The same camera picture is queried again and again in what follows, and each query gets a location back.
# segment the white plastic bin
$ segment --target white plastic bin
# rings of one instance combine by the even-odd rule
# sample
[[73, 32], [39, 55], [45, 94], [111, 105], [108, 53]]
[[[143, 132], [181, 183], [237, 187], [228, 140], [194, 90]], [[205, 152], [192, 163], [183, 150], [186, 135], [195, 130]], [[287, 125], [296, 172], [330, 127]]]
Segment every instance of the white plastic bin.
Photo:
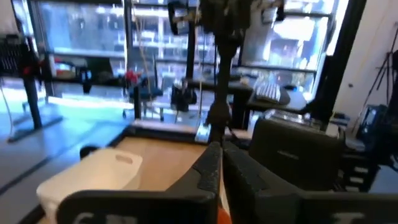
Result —
[[142, 157], [117, 149], [98, 149], [80, 163], [41, 183], [36, 190], [50, 223], [67, 196], [81, 190], [136, 190]]

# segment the white wall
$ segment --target white wall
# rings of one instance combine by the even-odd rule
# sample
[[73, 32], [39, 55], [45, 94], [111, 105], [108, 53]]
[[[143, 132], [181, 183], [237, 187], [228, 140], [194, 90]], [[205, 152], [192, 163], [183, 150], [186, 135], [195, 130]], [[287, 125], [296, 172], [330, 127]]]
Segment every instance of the white wall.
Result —
[[0, 34], [16, 34], [18, 28], [15, 22], [11, 0], [0, 0]]
[[[367, 1], [334, 108], [334, 111], [351, 117], [351, 127], [362, 111], [376, 78], [376, 67], [381, 67], [386, 53], [391, 49], [398, 28], [397, 21], [397, 0]], [[379, 91], [373, 92], [368, 104], [386, 104], [386, 83], [384, 80]]]

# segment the desk leg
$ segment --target desk leg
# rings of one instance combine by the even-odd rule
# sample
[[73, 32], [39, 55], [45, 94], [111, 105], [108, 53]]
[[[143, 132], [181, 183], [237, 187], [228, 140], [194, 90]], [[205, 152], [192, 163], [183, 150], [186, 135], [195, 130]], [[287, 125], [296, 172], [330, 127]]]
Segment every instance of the desk leg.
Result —
[[235, 94], [232, 105], [232, 128], [247, 130], [249, 127], [250, 110], [246, 109], [250, 95]]
[[141, 119], [141, 97], [138, 86], [134, 87], [134, 119]]
[[16, 142], [22, 138], [33, 134], [35, 131], [46, 128], [62, 120], [61, 116], [48, 116], [42, 119], [40, 117], [39, 107], [37, 106], [37, 89], [33, 78], [24, 78], [24, 86], [27, 96], [27, 102], [32, 116], [32, 124], [29, 120], [18, 122], [15, 133], [8, 139], [8, 142]]

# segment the keyboard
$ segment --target keyboard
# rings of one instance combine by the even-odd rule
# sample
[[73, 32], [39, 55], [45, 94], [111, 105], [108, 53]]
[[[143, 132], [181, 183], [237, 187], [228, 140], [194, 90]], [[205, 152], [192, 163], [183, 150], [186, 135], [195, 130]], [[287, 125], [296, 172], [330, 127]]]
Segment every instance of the keyboard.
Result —
[[271, 103], [279, 103], [280, 86], [276, 83], [261, 83], [256, 88], [256, 99], [260, 101], [268, 101]]

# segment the light stand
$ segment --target light stand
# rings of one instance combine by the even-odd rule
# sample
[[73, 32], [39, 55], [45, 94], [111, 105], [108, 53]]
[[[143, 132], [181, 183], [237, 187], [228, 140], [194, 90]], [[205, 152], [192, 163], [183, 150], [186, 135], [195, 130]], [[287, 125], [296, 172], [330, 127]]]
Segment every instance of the light stand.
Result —
[[[175, 16], [176, 8], [187, 8], [187, 15]], [[206, 33], [215, 35], [215, 43], [220, 55], [220, 71], [215, 88], [216, 98], [210, 106], [206, 125], [211, 125], [209, 142], [223, 142], [225, 128], [229, 127], [231, 113], [227, 103], [228, 84], [232, 58], [242, 43], [244, 33], [250, 27], [251, 13], [260, 10], [262, 13], [271, 8], [277, 8], [276, 21], [283, 21], [284, 0], [269, 1], [210, 1], [200, 2], [200, 11], [190, 11], [188, 4], [179, 1], [169, 2], [170, 28], [174, 35], [179, 35], [179, 22], [194, 22], [195, 26], [202, 26]]]
[[216, 36], [216, 46], [220, 55], [220, 71], [217, 77], [216, 98], [210, 106], [206, 124], [211, 125], [210, 142], [223, 142], [225, 128], [231, 121], [229, 104], [227, 103], [228, 83], [231, 75], [231, 62], [241, 40], [228, 36]]

